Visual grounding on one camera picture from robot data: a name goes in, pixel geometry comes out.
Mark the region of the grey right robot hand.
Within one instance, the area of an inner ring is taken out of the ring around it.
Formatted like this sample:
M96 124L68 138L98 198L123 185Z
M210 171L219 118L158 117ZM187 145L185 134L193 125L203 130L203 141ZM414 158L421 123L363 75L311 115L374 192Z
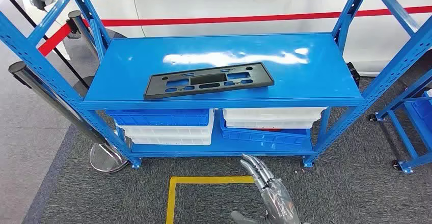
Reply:
M242 154L240 164L251 175L257 186L266 209L266 216L254 220L237 211L230 213L236 223L300 223L292 198L280 179L275 178L265 163L259 158Z

